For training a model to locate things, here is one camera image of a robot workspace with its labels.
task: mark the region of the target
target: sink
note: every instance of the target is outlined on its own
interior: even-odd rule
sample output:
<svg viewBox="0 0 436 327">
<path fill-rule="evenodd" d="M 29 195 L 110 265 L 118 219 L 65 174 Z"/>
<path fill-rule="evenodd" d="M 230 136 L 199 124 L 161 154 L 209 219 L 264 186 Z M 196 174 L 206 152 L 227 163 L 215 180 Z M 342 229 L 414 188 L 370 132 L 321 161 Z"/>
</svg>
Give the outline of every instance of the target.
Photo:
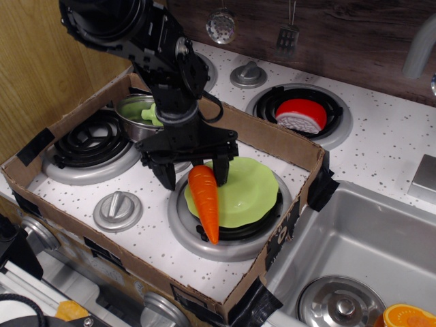
<svg viewBox="0 0 436 327">
<path fill-rule="evenodd" d="M 339 182 L 319 213 L 304 209 L 266 274 L 281 312 L 296 317 L 300 292 L 328 275 L 364 283 L 386 307 L 401 302 L 435 312 L 436 215 Z"/>
</svg>

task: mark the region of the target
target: wooden wall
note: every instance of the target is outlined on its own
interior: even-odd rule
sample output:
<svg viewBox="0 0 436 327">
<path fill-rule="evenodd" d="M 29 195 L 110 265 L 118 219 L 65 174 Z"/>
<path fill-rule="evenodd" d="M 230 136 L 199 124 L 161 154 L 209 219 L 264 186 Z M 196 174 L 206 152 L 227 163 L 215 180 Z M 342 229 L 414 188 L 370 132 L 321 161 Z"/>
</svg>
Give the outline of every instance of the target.
<svg viewBox="0 0 436 327">
<path fill-rule="evenodd" d="M 288 1 L 225 2 L 239 21 L 236 39 L 226 46 L 213 43 L 205 29 L 209 13 L 221 0 L 169 0 L 168 5 L 193 40 L 436 106 L 430 88 L 436 50 L 420 79 L 401 73 L 411 40 L 436 13 L 436 1 L 298 0 L 294 24 L 300 35 L 292 60 L 274 56 L 280 27 L 288 22 Z"/>
</svg>

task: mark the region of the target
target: silver pot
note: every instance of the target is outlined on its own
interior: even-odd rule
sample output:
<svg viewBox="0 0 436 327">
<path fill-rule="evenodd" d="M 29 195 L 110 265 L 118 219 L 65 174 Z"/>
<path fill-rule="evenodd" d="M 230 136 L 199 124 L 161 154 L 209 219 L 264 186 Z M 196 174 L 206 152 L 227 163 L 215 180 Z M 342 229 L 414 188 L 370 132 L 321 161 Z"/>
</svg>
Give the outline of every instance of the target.
<svg viewBox="0 0 436 327">
<path fill-rule="evenodd" d="M 150 109 L 154 102 L 152 95 L 131 94 L 116 105 L 115 112 L 122 119 L 132 141 L 141 141 L 163 129 L 162 126 L 154 126 L 151 121 L 145 121 L 141 117 L 141 112 Z"/>
</svg>

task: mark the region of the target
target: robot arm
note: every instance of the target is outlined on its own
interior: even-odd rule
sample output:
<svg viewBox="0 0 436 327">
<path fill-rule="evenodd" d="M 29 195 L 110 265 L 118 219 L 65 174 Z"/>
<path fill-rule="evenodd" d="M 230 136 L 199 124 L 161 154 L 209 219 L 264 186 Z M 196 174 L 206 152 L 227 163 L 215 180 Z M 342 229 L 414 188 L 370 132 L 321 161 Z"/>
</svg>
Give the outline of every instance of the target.
<svg viewBox="0 0 436 327">
<path fill-rule="evenodd" d="M 213 160 L 217 183 L 225 184 L 228 162 L 238 155 L 237 133 L 203 119 L 198 100 L 208 67 L 171 13 L 151 0 L 60 0 L 59 6 L 69 34 L 89 48 L 130 60 L 151 90 L 163 131 L 136 148 L 162 185 L 175 188 L 174 162 L 195 165 L 204 159 Z"/>
</svg>

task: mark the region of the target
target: cardboard box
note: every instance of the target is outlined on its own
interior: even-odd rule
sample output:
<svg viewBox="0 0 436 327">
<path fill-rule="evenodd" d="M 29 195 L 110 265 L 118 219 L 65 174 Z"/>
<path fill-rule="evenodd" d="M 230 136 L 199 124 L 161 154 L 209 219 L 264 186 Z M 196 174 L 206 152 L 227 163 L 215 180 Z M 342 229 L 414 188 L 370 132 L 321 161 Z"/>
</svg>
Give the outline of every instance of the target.
<svg viewBox="0 0 436 327">
<path fill-rule="evenodd" d="M 217 302 L 192 287 L 180 284 L 126 251 L 102 233 L 27 190 L 27 186 L 42 169 L 40 154 L 106 104 L 117 103 L 123 99 L 129 94 L 130 86 L 144 88 L 135 74 L 120 76 L 113 80 L 60 121 L 36 136 L 17 156 L 6 163 L 2 173 L 12 190 L 19 197 L 25 199 L 25 202 L 29 202 L 30 206 L 36 207 L 43 219 L 49 219 L 62 226 L 66 231 L 79 237 L 89 238 L 107 249 L 122 260 L 123 266 L 128 272 L 141 278 L 153 289 L 159 290 L 161 294 L 165 294 L 172 302 L 177 302 L 179 306 L 194 312 L 200 320 L 216 326 L 224 326 L 225 324 L 237 326 L 237 321 L 240 319 L 238 314 L 247 308 L 249 302 L 243 298 L 244 295 L 250 291 L 255 292 L 259 287 L 262 287 L 263 276 L 280 251 L 283 242 L 292 238 L 294 224 L 301 210 L 307 204 L 309 187 L 321 170 L 326 153 L 319 145 L 288 129 L 252 117 L 224 104 L 223 118 L 218 123 L 213 124 L 214 126 L 236 130 L 241 142 L 304 168 L 310 172 L 310 175 L 286 214 L 277 224 L 277 228 L 271 234 L 268 242 L 259 252 L 248 273 L 242 276 L 238 285 L 225 301 Z M 206 116 L 214 116 L 218 110 L 214 103 L 206 99 L 200 101 L 200 109 Z M 194 326 L 200 326 L 203 324 L 200 320 L 191 321 L 191 323 Z"/>
</svg>

